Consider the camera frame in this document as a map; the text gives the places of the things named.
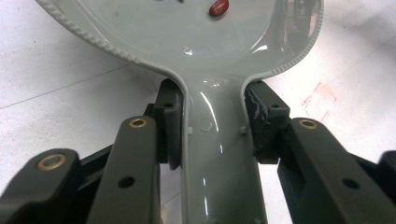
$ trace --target white surface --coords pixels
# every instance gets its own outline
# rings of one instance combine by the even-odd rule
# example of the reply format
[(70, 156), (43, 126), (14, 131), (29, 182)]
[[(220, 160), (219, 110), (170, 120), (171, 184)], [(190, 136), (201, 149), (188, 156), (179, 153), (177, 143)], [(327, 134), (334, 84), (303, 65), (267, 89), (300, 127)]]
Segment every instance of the white surface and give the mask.
[[(396, 146), (395, 11), (391, 0), (325, 0), (313, 50), (266, 80), (294, 117), (322, 120), (370, 161)], [(0, 28), (0, 191), (41, 151), (70, 147), (83, 158), (110, 145), (155, 100), (162, 77), (80, 41), (34, 1), (0, 0)], [(179, 173), (162, 172), (168, 224), (179, 223)], [(290, 223), (276, 167), (261, 173), (269, 222)]]

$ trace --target glossy plastic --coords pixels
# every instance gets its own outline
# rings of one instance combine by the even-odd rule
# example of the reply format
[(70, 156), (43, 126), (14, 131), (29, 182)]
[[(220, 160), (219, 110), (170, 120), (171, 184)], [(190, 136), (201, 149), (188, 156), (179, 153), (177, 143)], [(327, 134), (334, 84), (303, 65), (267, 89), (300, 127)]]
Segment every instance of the glossy plastic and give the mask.
[(70, 32), (172, 78), (184, 93), (184, 223), (265, 223), (243, 101), (246, 85), (312, 48), (322, 0), (37, 0)]

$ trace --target textured rim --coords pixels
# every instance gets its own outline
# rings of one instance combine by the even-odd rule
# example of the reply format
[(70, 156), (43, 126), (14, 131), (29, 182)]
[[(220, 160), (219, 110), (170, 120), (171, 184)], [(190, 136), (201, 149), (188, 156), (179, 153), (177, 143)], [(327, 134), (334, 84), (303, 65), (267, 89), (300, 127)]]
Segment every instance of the textured rim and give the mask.
[(311, 40), (309, 41), (308, 45), (291, 62), (286, 63), (282, 66), (279, 66), (278, 68), (271, 70), (270, 72), (271, 72), (272, 76), (279, 75), (279, 74), (291, 69), (294, 65), (299, 63), (309, 53), (309, 51), (311, 51), (311, 49), (314, 47), (315, 43), (317, 42), (318, 36), (319, 36), (321, 25), (323, 23), (323, 1), (321, 1), (320, 3), (321, 3), (321, 6), (320, 6), (320, 10), (318, 11), (318, 25), (315, 28), (314, 33), (312, 34)]
[(81, 29), (79, 26), (75, 25), (72, 21), (67, 19), (66, 16), (61, 11), (59, 11), (56, 7), (54, 7), (51, 2), (49, 2), (47, 0), (36, 0), (36, 1), (41, 7), (43, 7), (53, 17), (53, 19), (55, 19), (64, 28), (66, 28), (68, 31), (70, 31), (74, 35), (80, 37), (87, 43), (89, 43), (101, 50), (109, 52), (109, 53), (123, 59), (124, 61), (126, 61), (128, 63), (134, 63), (134, 64), (142, 63), (142, 59), (140, 59), (139, 57), (134, 56), (130, 53), (127, 53), (121, 49), (114, 47), (114, 46), (111, 46), (110, 44), (96, 38), (93, 35), (90, 35), (86, 31)]

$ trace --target hole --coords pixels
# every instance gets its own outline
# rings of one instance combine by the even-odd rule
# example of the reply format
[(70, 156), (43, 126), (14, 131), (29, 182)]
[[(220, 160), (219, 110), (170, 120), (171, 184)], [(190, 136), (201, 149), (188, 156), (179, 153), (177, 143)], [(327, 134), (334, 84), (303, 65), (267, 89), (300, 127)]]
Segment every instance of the hole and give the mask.
[(165, 108), (172, 108), (172, 107), (173, 107), (172, 104), (164, 104), (163, 106), (164, 106)]
[(349, 187), (350, 189), (359, 189), (361, 186), (355, 180), (351, 178), (344, 178), (343, 183), (345, 186)]
[(50, 171), (60, 167), (66, 161), (66, 156), (64, 154), (52, 154), (48, 157), (42, 159), (37, 168), (40, 171)]
[(43, 161), (43, 162), (44, 162), (45, 166), (51, 166), (51, 165), (56, 164), (59, 161), (61, 161), (61, 157), (57, 156), (57, 157), (53, 157), (53, 158), (47, 159), (46, 161)]
[(125, 176), (119, 181), (120, 189), (127, 189), (134, 184), (134, 178), (131, 176)]
[(146, 126), (148, 122), (145, 119), (134, 119), (131, 122), (129, 122), (129, 126), (132, 128), (141, 128)]
[(317, 128), (317, 124), (311, 120), (308, 120), (308, 119), (300, 120), (300, 124), (307, 129), (316, 129)]
[(132, 124), (133, 124), (134, 126), (140, 126), (140, 125), (142, 125), (143, 123), (144, 123), (143, 120), (139, 119), (139, 120), (135, 120)]
[(308, 121), (308, 120), (304, 120), (302, 122), (302, 124), (305, 125), (305, 126), (308, 126), (308, 127), (314, 127), (315, 126), (315, 124), (313, 122)]

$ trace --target brass insert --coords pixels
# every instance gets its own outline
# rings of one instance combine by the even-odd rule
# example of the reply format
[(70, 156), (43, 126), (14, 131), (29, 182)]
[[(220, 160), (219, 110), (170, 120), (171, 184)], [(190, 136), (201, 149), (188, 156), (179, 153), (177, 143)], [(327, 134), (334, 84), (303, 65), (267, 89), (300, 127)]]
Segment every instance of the brass insert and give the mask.
[(64, 164), (65, 161), (66, 156), (64, 154), (52, 154), (41, 160), (38, 163), (37, 168), (40, 171), (50, 171), (60, 167), (62, 164)]
[(316, 129), (318, 127), (318, 125), (315, 122), (308, 119), (300, 120), (300, 125), (302, 125), (306, 129)]
[(148, 122), (145, 119), (133, 119), (131, 122), (129, 122), (129, 126), (132, 128), (141, 128), (146, 126)]

